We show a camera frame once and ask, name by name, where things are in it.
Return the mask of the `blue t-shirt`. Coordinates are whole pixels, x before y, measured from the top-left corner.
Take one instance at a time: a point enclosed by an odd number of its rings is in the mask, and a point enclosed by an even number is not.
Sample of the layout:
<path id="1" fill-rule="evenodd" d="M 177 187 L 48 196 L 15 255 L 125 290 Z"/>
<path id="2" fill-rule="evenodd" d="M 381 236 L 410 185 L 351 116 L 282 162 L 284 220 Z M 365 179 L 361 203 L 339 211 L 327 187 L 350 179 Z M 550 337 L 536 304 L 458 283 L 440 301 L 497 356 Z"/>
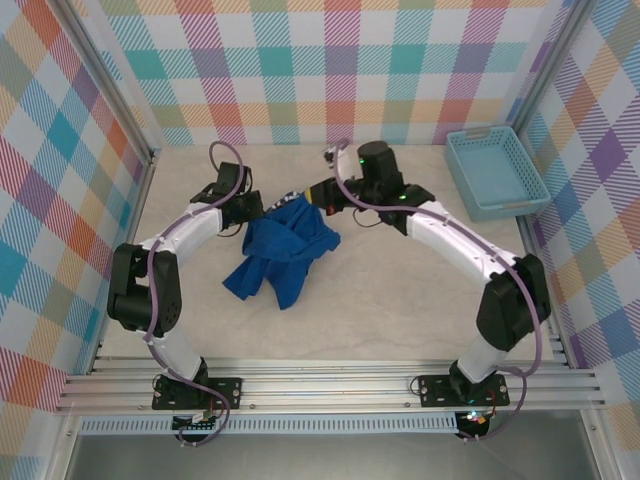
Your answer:
<path id="1" fill-rule="evenodd" d="M 340 243 L 319 209 L 298 196 L 249 222 L 242 243 L 245 259 L 223 285 L 245 300 L 268 282 L 278 307 L 286 310 L 298 300 L 313 262 Z"/>

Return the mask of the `light blue plastic basket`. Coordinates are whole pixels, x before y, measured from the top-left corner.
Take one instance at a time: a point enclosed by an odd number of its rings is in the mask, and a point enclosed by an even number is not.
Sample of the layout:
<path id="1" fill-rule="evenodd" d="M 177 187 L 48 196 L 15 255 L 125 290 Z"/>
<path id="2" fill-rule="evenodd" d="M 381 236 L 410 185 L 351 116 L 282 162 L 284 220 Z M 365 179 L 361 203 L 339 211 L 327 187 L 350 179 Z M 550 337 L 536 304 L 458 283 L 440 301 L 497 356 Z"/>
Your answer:
<path id="1" fill-rule="evenodd" d="M 551 200 L 533 161 L 509 126 L 448 133 L 445 161 L 474 222 L 534 214 Z"/>

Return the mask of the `small circuit board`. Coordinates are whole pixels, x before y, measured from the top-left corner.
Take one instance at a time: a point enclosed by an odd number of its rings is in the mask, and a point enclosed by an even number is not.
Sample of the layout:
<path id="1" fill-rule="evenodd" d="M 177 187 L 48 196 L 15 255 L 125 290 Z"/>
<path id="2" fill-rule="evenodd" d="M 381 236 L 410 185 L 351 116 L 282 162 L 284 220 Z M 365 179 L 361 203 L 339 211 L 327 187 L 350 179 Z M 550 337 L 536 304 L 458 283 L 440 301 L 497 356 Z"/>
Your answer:
<path id="1" fill-rule="evenodd" d="M 184 432 L 199 433 L 202 435 L 211 434 L 217 428 L 218 417 L 209 413 L 196 413 L 187 415 L 176 415 L 172 417 L 171 429 L 174 432 L 183 430 Z"/>

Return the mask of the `circuit board with lit LED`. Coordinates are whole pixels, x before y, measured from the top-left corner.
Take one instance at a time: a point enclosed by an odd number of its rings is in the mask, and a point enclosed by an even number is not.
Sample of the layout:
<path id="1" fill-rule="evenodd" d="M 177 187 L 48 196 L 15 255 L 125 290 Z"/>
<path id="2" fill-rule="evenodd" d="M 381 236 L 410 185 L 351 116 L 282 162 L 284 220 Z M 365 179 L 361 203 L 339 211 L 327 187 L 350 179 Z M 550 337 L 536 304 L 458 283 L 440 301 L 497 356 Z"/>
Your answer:
<path id="1" fill-rule="evenodd" d="M 457 413 L 456 425 L 458 432 L 456 435 L 462 439 L 483 437 L 489 432 L 490 419 L 490 414 L 484 414 L 483 412 L 477 412 L 475 410 Z"/>

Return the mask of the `aluminium side rail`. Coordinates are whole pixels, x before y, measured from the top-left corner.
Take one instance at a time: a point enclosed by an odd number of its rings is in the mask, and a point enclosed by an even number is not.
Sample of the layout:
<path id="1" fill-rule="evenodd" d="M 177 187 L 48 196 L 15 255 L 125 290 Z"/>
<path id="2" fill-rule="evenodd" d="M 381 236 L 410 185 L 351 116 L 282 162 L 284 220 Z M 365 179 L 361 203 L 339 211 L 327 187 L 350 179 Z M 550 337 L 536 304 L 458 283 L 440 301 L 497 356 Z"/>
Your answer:
<path id="1" fill-rule="evenodd" d="M 136 197 L 136 203 L 134 205 L 133 213 L 131 214 L 130 221 L 124 237 L 125 243 L 132 243 L 135 239 L 140 219 L 145 207 L 145 203 L 149 194 L 151 183 L 153 181 L 157 163 L 160 159 L 162 149 L 155 148 L 150 152 L 150 160 L 147 162 L 143 169 L 143 176 L 139 186 L 138 195 Z M 103 315 L 100 323 L 98 324 L 98 330 L 96 331 L 96 338 L 91 343 L 91 350 L 88 360 L 85 362 L 85 375 L 89 375 L 93 371 L 94 362 L 100 353 L 103 345 L 104 336 L 108 330 L 109 322 L 111 321 L 107 313 Z"/>
<path id="2" fill-rule="evenodd" d="M 516 218 L 516 224 L 526 252 L 535 255 L 541 262 L 544 262 L 542 249 L 537 241 L 531 220 L 525 216 L 518 216 Z M 543 269 L 551 305 L 551 313 L 545 321 L 545 329 L 551 345 L 553 362 L 562 364 L 566 368 L 575 369 L 575 358 L 571 350 L 571 345 L 566 341 L 564 326 L 560 322 L 557 311 L 558 304 L 551 284 L 550 274 L 546 266 L 543 266 Z"/>

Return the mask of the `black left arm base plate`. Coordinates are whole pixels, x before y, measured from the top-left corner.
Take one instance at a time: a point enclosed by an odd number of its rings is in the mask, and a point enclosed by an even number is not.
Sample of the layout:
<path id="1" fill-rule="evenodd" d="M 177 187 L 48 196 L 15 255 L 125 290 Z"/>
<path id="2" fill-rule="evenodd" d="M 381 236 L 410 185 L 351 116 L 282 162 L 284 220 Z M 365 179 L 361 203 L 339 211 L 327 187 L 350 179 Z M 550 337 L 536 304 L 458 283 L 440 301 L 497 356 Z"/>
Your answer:
<path id="1" fill-rule="evenodd" d="M 241 378 L 208 378 L 206 387 L 224 397 L 232 410 L 240 406 Z M 153 383 L 153 410 L 221 410 L 220 398 L 184 382 L 158 375 Z"/>

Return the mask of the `long aluminium base rail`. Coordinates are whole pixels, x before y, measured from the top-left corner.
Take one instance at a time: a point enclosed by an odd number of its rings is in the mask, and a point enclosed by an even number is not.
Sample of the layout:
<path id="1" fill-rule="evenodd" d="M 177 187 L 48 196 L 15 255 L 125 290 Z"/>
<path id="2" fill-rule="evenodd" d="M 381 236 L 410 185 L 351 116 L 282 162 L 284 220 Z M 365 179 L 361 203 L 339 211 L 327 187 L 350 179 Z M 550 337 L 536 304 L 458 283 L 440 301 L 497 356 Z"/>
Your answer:
<path id="1" fill-rule="evenodd" d="M 419 411 L 415 377 L 445 374 L 446 361 L 252 360 L 207 361 L 213 377 L 239 377 L 240 414 L 400 413 Z M 152 380 L 159 369 L 149 358 L 100 357 L 87 375 L 68 378 L 60 414 L 126 415 L 152 411 Z M 526 396 L 530 411 L 601 409 L 603 392 L 590 370 L 546 361 L 523 388 L 509 376 L 512 400 Z"/>

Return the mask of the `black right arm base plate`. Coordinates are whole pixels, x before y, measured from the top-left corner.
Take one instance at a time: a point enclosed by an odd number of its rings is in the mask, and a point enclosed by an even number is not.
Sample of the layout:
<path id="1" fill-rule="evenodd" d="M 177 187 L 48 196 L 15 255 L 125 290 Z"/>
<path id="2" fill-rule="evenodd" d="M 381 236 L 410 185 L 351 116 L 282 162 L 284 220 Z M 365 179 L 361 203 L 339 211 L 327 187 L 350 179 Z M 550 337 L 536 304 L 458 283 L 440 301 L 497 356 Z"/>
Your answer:
<path id="1" fill-rule="evenodd" d="M 505 377 L 494 373 L 480 383 L 470 383 L 465 377 L 422 375 L 418 377 L 421 406 L 471 407 L 508 406 L 510 397 Z"/>

